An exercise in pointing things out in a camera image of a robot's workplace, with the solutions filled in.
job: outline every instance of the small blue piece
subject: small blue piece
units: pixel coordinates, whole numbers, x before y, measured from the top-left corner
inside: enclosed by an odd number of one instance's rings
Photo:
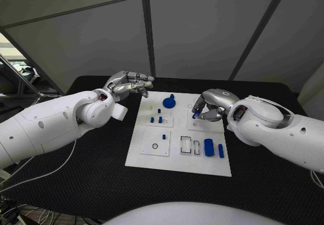
[[[196,112],[195,112],[195,114],[193,114],[193,119],[196,119],[196,115],[199,115],[201,114],[201,111],[199,110],[196,110]]]
[[[212,139],[205,139],[205,155],[215,156],[215,145]]]
[[[163,106],[169,109],[172,109],[176,106],[176,101],[175,101],[175,95],[172,94],[170,97],[167,97],[163,100]]]
[[[224,152],[224,145],[222,144],[218,145],[218,150],[219,150],[219,157],[224,158],[225,152]]]

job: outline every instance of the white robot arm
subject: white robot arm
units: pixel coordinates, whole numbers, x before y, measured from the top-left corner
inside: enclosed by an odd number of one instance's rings
[[[83,91],[26,108],[0,123],[0,169],[35,155],[45,154],[106,125],[113,116],[123,120],[127,108],[117,104],[129,93],[149,97],[155,78],[121,71],[103,89]]]
[[[201,113],[205,105],[209,112]],[[275,102],[250,96],[239,98],[227,90],[203,92],[193,107],[195,117],[219,121],[228,115],[228,129],[251,146],[264,145],[271,152],[304,168],[324,173],[324,121],[284,115]]]

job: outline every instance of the white board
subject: white board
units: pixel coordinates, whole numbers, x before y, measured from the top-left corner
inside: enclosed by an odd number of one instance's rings
[[[175,94],[176,106],[167,109],[163,106],[163,100],[170,97],[170,94]],[[149,98],[142,98],[126,166],[232,177],[224,122],[209,122],[214,125],[211,127],[209,124],[206,126],[206,121],[189,116],[201,95],[150,91],[149,96]],[[159,125],[156,118],[160,116],[169,120],[173,118],[173,127]],[[191,129],[198,130],[189,130],[189,125],[193,123],[198,125]],[[167,131],[170,136],[165,140],[162,135]],[[201,155],[182,154],[182,136],[192,138],[193,148],[195,141],[199,141]],[[208,138],[214,139],[215,156],[212,157],[205,155],[205,139]],[[165,149],[153,150],[153,142],[163,143],[163,145],[170,143],[169,156]],[[219,157],[219,144],[224,145],[225,158]]]

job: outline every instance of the black textured mat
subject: black textured mat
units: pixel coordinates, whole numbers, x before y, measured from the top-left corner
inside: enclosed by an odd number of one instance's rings
[[[104,76],[80,77],[70,93],[101,88],[107,80]],[[175,92],[176,97],[176,92],[201,94],[211,88],[225,89],[239,98],[250,94],[267,98],[306,115],[293,92],[280,83],[157,78],[153,91]],[[64,168],[11,189],[8,197],[61,213],[106,220],[147,204],[192,201],[232,206],[291,225],[324,223],[324,190],[313,183],[310,171],[265,147],[248,146],[228,130],[232,178],[126,167],[140,101],[140,95],[130,95],[121,102],[129,108],[124,121],[111,118],[103,128],[90,131],[77,141]],[[35,157],[6,187],[54,171],[72,146]]]

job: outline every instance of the white curved surface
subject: white curved surface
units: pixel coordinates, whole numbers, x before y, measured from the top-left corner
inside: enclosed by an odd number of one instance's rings
[[[283,225],[235,208],[199,203],[167,202],[144,206],[116,217],[104,225]]]

